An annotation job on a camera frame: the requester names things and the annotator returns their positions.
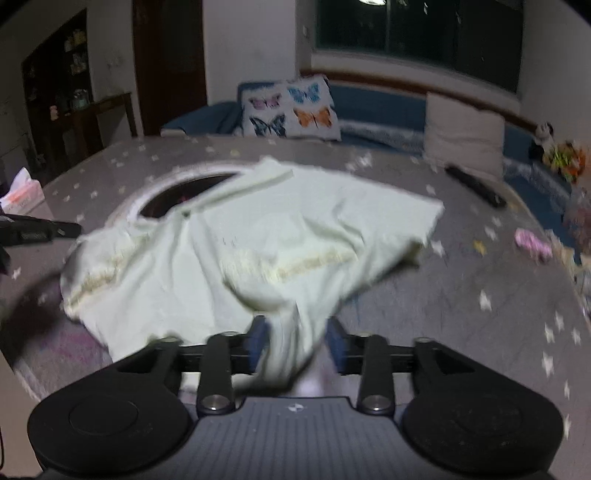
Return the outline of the pale green shirt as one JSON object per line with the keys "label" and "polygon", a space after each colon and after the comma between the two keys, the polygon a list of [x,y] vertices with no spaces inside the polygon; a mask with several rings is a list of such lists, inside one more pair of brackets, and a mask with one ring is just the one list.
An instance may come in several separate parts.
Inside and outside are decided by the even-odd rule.
{"label": "pale green shirt", "polygon": [[342,302],[427,246],[444,209],[266,157],[160,219],[81,237],[61,275],[63,309],[116,361],[159,338],[202,344],[266,316],[270,343],[238,383],[283,386]]}

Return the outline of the tissue box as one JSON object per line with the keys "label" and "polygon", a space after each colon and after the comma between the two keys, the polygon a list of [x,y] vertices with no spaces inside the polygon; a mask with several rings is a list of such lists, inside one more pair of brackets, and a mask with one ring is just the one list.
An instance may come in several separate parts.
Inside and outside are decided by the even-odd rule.
{"label": "tissue box", "polygon": [[1,198],[1,208],[5,214],[28,215],[44,201],[40,182],[33,179],[26,168],[21,168],[8,193]]}

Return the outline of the dark wooden side table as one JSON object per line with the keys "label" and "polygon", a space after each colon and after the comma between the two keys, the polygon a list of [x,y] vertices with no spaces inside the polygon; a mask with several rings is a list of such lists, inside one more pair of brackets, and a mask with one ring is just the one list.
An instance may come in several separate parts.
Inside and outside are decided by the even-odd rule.
{"label": "dark wooden side table", "polygon": [[130,136],[136,138],[138,131],[130,92],[105,97],[73,111],[67,117],[74,137],[77,163],[105,148],[108,133],[117,129],[115,116],[121,113],[124,113]]}

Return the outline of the dark shelf cabinet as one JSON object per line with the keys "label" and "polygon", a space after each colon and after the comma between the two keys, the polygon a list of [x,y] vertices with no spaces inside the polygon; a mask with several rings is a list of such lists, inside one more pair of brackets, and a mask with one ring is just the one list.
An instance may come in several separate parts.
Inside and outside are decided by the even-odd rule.
{"label": "dark shelf cabinet", "polygon": [[57,176],[78,157],[69,117],[93,101],[82,9],[21,63],[26,111],[37,158]]}

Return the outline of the grey star tablecloth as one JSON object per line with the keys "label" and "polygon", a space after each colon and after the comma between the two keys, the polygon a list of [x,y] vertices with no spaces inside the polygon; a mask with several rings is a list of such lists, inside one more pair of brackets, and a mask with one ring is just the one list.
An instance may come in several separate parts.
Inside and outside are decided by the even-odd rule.
{"label": "grey star tablecloth", "polygon": [[[590,449],[590,325],[560,260],[541,264],[514,243],[516,228],[543,233],[505,185],[510,207],[494,211],[442,169],[416,156],[315,141],[206,135],[150,137],[107,147],[49,183],[34,216],[103,227],[121,203],[160,179],[221,162],[252,167],[263,156],[392,184],[445,204],[433,241],[353,296],[339,319],[359,333],[408,344],[431,337],[554,401],[566,447]],[[106,364],[108,354],[61,308],[59,275],[72,241],[10,250],[1,278],[1,351],[43,398]]]}

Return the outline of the black remote control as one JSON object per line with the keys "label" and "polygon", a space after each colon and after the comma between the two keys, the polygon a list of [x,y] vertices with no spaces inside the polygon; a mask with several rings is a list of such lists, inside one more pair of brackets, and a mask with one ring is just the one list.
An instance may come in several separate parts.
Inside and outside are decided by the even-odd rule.
{"label": "black remote control", "polygon": [[445,168],[445,171],[447,175],[464,185],[491,207],[495,209],[504,209],[507,207],[507,201],[501,195],[476,177],[455,166],[448,166]]}

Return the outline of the dark door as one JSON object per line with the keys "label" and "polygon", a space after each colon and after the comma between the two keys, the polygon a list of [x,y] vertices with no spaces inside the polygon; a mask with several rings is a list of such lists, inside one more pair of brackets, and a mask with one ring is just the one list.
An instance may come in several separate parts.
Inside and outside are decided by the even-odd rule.
{"label": "dark door", "polygon": [[204,12],[198,0],[134,0],[132,39],[143,133],[207,104]]}

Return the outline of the blue sofa bench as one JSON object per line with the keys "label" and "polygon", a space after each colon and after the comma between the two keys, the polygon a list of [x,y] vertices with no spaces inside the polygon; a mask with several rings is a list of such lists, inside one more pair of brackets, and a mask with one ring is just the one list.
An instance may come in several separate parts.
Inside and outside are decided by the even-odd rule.
{"label": "blue sofa bench", "polygon": [[[163,127],[177,135],[229,135],[242,126],[242,103],[270,82],[246,82],[238,86],[233,101],[205,106],[173,119]],[[427,101],[424,96],[400,91],[380,91],[353,85],[331,85],[342,142],[352,146],[420,154],[423,150]],[[564,220],[572,187],[543,164],[531,158],[533,129],[509,117],[505,121],[505,181],[521,196],[535,218],[567,246],[575,247],[578,232]]]}

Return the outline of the butterfly print pillow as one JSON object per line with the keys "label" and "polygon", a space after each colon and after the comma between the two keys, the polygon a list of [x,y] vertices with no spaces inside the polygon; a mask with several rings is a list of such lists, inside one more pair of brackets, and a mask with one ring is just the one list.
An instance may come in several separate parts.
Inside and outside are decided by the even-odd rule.
{"label": "butterfly print pillow", "polygon": [[317,75],[244,90],[242,135],[341,141],[328,79]]}

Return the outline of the beige pillow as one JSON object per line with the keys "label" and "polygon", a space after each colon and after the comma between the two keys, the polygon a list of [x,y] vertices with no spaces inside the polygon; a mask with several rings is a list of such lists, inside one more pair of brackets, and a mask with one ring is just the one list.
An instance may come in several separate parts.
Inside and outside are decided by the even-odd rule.
{"label": "beige pillow", "polygon": [[501,179],[504,138],[501,115],[445,96],[427,95],[424,158],[431,163]]}

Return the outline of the clear plastic storage box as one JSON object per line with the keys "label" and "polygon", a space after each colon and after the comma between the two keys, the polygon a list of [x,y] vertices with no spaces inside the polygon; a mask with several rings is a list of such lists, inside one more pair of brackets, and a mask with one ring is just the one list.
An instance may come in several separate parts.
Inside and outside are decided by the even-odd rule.
{"label": "clear plastic storage box", "polygon": [[563,216],[573,247],[563,246],[561,261],[578,291],[590,294],[590,190],[575,188]]}

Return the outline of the panda plush toy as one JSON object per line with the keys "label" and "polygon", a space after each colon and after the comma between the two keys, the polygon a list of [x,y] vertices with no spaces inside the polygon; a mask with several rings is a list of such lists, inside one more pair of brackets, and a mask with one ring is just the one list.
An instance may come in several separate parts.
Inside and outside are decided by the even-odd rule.
{"label": "panda plush toy", "polygon": [[551,123],[539,124],[530,144],[528,155],[532,161],[542,161],[554,145],[554,127]]}

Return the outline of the orange green plush toys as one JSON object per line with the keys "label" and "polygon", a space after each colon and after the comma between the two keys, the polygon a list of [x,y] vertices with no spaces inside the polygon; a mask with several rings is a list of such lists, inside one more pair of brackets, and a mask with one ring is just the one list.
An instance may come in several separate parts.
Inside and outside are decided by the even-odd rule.
{"label": "orange green plush toys", "polygon": [[543,163],[570,185],[582,177],[590,162],[590,150],[574,142],[555,144],[543,156]]}

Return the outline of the dark window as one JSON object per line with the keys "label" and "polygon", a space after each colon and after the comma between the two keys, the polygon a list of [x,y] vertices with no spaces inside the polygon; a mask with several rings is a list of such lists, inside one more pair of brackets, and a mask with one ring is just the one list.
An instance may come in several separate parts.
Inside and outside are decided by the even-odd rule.
{"label": "dark window", "polygon": [[318,1],[317,45],[452,70],[515,93],[521,1]]}

